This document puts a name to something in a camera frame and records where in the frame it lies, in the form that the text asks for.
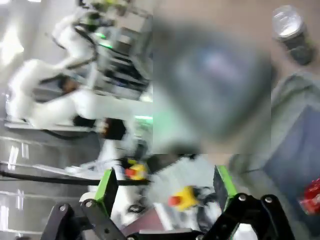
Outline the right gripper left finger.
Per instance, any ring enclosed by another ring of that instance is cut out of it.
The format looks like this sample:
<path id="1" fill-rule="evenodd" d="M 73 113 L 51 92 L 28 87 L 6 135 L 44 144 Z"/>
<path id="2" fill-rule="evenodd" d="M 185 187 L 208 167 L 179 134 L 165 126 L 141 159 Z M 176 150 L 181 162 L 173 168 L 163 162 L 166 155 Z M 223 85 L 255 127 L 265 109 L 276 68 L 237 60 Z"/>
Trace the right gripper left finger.
<path id="1" fill-rule="evenodd" d="M 118 188 L 115 170 L 106 170 L 93 198 L 74 205 L 59 202 L 52 208 L 43 238 L 79 240 L 83 231 L 92 230 L 100 240 L 124 240 L 125 235 L 111 220 Z"/>

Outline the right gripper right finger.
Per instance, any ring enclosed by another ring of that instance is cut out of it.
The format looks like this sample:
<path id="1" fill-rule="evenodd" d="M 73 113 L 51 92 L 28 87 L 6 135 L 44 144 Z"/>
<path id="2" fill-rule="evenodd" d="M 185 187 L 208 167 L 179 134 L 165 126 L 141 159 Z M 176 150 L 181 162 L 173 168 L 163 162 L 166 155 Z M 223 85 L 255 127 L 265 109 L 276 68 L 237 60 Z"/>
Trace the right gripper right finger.
<path id="1" fill-rule="evenodd" d="M 205 240 L 234 240 L 240 227 L 249 227 L 249 232 L 258 240 L 294 240 L 295 236 L 280 200 L 273 194 L 260 198 L 238 192 L 227 168 L 214 167 L 213 188 L 221 207 L 221 215 Z"/>

